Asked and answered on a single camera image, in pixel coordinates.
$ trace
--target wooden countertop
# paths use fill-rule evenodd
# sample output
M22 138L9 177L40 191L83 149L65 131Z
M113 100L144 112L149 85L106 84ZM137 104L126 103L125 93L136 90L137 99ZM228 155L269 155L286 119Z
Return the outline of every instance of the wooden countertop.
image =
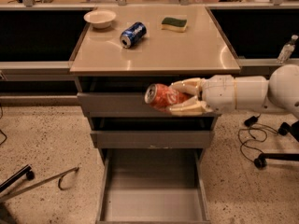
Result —
M89 27L71 63L73 74L214 75L240 71L204 5L99 5L98 9L113 10L117 17L109 28ZM187 30L162 30L166 16L187 19ZM135 47L125 49L120 35L136 21L145 24L148 32Z

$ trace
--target floor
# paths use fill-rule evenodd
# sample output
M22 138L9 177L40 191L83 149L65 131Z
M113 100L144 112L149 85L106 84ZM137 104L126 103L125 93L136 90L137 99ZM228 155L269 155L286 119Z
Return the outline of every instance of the floor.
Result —
M242 156L238 131L243 121L255 113L238 111L219 117L215 137L202 160L207 207L212 224L298 223L299 163L268 161L258 170ZM286 114L262 114L259 123L278 129L295 118ZM89 124L78 106L3 106L0 129L7 141L0 146L0 183L30 164L36 178L19 180L0 197L41 180L79 167L64 178L59 190L57 180L5 202L18 224L92 224L97 214L103 163L89 136ZM251 131L257 139L261 131ZM4 137L0 134L0 143ZM241 138L250 138L241 132ZM264 152L299 152L289 134L278 136L267 131L264 142L248 145ZM259 152L244 149L250 159Z

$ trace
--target clear plastic bottle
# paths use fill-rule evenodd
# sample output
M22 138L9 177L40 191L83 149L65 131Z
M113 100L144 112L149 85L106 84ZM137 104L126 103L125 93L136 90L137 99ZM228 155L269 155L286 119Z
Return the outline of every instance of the clear plastic bottle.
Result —
M288 41L282 48L277 63L283 64L285 63L290 56L292 55L292 52L295 50L295 43L298 39L298 35L292 35L292 38L290 41Z

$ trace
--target sponge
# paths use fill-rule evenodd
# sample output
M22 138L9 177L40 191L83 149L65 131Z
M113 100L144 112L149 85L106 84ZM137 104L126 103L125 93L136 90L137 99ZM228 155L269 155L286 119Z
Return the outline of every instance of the sponge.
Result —
M166 17L162 20L161 28L178 33L185 32L187 27L187 20L175 19Z

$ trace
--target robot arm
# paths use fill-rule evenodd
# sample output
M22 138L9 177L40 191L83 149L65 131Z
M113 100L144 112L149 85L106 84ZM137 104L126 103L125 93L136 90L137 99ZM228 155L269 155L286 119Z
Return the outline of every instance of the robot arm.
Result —
M269 80L264 77L214 76L191 78L170 86L193 98L167 111L177 116L227 113L235 109L259 113L288 111L299 119L299 66L281 66Z

